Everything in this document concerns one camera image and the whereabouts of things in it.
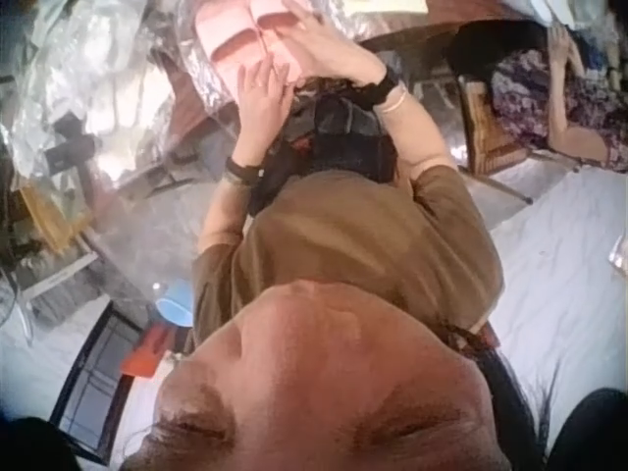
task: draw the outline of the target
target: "closed eye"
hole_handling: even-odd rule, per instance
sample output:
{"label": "closed eye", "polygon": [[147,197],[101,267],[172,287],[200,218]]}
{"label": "closed eye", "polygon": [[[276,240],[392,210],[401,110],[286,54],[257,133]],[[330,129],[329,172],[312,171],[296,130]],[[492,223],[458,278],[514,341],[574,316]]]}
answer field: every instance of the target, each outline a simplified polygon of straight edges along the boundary
{"label": "closed eye", "polygon": [[185,442],[189,445],[195,439],[207,445],[230,446],[233,442],[233,434],[209,414],[190,414],[175,420],[160,421],[153,427],[151,435],[155,440],[168,444]]}

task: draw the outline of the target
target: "woman's right hand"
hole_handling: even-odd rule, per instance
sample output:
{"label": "woman's right hand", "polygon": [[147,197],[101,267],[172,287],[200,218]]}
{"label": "woman's right hand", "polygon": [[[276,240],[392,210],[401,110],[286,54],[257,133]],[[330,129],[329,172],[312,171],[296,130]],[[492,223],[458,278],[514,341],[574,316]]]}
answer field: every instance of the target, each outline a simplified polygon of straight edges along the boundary
{"label": "woman's right hand", "polygon": [[344,37],[293,0],[284,0],[284,4],[300,23],[280,33],[292,38],[309,54],[311,70],[306,74],[350,79],[357,85],[379,83],[384,78],[386,65],[375,54]]}

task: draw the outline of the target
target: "red object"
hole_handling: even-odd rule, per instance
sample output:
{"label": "red object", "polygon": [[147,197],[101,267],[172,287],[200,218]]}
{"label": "red object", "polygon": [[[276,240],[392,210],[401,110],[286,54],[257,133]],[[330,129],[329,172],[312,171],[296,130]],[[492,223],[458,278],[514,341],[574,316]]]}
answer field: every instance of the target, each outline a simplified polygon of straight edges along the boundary
{"label": "red object", "polygon": [[120,368],[122,374],[136,378],[152,378],[166,350],[172,349],[175,345],[175,331],[176,328],[168,324],[153,324],[139,346],[123,361]]}

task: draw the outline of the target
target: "floral clothing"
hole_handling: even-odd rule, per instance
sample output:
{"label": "floral clothing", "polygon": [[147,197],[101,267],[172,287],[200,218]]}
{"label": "floral clothing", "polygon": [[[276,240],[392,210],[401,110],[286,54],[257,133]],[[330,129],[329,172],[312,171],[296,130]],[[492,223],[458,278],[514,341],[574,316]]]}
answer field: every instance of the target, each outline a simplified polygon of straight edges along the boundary
{"label": "floral clothing", "polygon": [[[536,50],[518,52],[501,61],[493,74],[493,105],[503,128],[524,145],[548,149],[550,66]],[[567,120],[597,131],[609,150],[607,168],[628,172],[628,96],[602,81],[565,81]]]}

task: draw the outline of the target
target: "white floor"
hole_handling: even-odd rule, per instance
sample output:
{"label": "white floor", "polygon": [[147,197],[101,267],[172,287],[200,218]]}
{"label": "white floor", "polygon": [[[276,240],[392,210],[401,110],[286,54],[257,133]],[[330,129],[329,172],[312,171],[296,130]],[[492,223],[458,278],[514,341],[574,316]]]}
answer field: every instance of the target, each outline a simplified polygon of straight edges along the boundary
{"label": "white floor", "polygon": [[588,393],[627,389],[626,280],[608,262],[625,227],[626,178],[584,169],[492,231],[502,350],[532,399],[558,368],[550,443]]}

